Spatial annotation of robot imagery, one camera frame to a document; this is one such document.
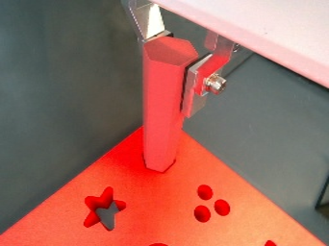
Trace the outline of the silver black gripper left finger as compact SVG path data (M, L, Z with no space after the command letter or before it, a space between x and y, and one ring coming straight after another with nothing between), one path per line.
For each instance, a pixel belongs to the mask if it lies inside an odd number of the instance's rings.
M165 30L160 8L149 0L120 0L140 43L157 37L171 37Z

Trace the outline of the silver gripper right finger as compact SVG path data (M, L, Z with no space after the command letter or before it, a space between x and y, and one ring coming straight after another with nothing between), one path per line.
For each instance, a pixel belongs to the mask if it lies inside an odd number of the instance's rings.
M234 42L207 31L204 46L209 53L199 58L185 70L180 112L191 117L205 105L208 93L217 94L225 87L220 69L228 63Z

